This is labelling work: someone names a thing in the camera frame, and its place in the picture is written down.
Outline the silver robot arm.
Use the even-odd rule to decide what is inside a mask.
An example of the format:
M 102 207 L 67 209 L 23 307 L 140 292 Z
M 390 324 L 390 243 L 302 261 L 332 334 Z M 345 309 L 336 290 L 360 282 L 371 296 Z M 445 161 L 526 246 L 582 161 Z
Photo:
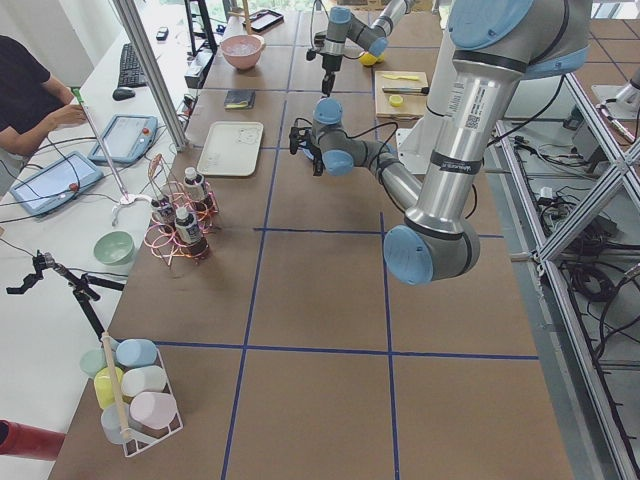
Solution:
M 411 0 L 390 1 L 371 25 L 360 21 L 346 7 L 332 7 L 328 13 L 327 29 L 311 35 L 311 47 L 306 54 L 308 61 L 314 60 L 317 55 L 322 57 L 322 94 L 329 97 L 332 93 L 347 40 L 374 57 L 379 57 L 386 50 L 388 37 L 394 27 L 412 11 L 414 5 L 415 1 Z
M 520 82 L 564 75 L 588 55 L 592 5 L 588 1 L 456 1 L 443 34 L 423 118 L 410 142 L 426 169 L 415 177 L 385 142 L 359 140 L 343 127 L 343 108 L 332 97 L 344 45 L 352 41 L 380 55 L 412 9 L 393 1 L 372 23 L 335 7 L 318 54 L 325 72 L 322 98 L 309 126 L 293 126 L 292 151 L 308 150 L 316 175 L 369 170 L 404 212 L 384 239 L 389 271 L 409 285 L 468 272 L 479 238 L 463 209 L 481 169 L 491 132 Z

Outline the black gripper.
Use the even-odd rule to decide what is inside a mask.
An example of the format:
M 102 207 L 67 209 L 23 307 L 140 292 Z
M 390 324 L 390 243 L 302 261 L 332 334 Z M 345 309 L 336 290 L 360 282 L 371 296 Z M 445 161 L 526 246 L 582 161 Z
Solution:
M 289 131 L 289 152 L 296 155 L 301 150 L 305 156 L 312 160 L 313 175 L 323 175 L 323 161 L 318 157 L 318 149 L 312 143 L 311 128 L 292 126 Z
M 313 61 L 318 55 L 322 57 L 322 68 L 325 74 L 321 83 L 321 90 L 325 96 L 330 96 L 334 86 L 334 73 L 341 68 L 344 54 L 344 32 L 331 34 L 322 31 L 312 37 L 312 46 L 307 50 L 305 58 Z

